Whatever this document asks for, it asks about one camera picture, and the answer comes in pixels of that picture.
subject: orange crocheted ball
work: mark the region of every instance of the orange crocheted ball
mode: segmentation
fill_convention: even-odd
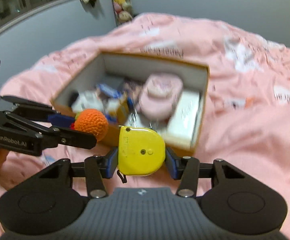
[[[92,133],[99,142],[104,139],[108,132],[108,121],[102,112],[96,109],[85,109],[77,117],[74,129]]]

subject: pink bedsheet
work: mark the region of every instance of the pink bedsheet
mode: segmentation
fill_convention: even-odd
[[[202,162],[223,158],[283,195],[288,216],[281,231],[290,238],[290,49],[220,21],[143,14],[106,36],[86,38],[43,57],[12,77],[0,94],[49,104],[50,97],[99,50],[207,63],[210,83],[195,157]],[[45,156],[79,162],[106,151],[103,146],[91,151],[59,146],[46,150]],[[44,166],[42,158],[10,153],[0,171],[0,195]],[[129,178],[127,184],[115,175],[105,184],[112,192],[115,187],[175,190],[178,182],[161,169],[148,177]],[[198,194],[209,188],[202,181]],[[74,189],[86,194],[82,179],[75,180]]]

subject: open box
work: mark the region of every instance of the open box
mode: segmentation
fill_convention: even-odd
[[[209,78],[208,66],[147,54],[102,52],[80,69],[51,98],[51,103],[55,110],[74,117],[75,113],[70,107],[73,93],[94,89],[96,84],[107,75],[126,77],[145,83],[152,73],[175,74],[183,82],[183,90],[170,121],[166,125],[157,122],[151,125],[141,112],[132,112],[124,123],[110,122],[109,131],[100,143],[118,146],[119,125],[133,127],[151,125],[178,156],[190,156],[194,153],[199,140]]]

